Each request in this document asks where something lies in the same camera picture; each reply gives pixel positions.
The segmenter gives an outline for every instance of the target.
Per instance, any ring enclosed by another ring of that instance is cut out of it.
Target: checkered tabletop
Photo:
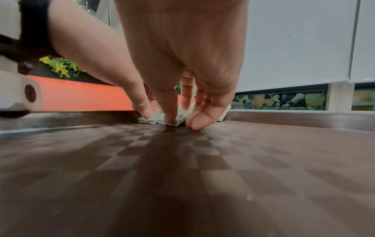
[[[0,144],[0,236],[375,236],[374,133],[132,124]]]

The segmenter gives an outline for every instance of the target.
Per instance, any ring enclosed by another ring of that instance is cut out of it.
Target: white wall
[[[350,81],[375,81],[375,0],[361,0]]]
[[[356,5],[251,0],[237,92],[347,81]]]

